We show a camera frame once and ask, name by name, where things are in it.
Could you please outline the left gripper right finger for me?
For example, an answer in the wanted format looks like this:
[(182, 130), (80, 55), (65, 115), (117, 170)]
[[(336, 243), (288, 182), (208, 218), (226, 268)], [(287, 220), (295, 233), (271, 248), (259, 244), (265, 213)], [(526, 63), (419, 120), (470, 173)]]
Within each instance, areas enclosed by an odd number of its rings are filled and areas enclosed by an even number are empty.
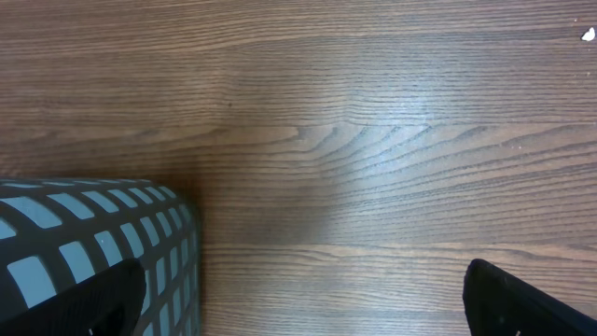
[(484, 259), (467, 267), (463, 302), (472, 336), (596, 336), (596, 320)]

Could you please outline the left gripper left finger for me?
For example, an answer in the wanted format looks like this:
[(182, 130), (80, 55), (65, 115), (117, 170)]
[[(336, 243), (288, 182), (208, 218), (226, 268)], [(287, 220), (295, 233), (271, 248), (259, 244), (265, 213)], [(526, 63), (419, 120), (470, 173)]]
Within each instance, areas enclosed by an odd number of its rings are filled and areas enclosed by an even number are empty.
[(1, 324), (3, 335), (129, 336), (141, 316), (145, 269), (125, 259)]

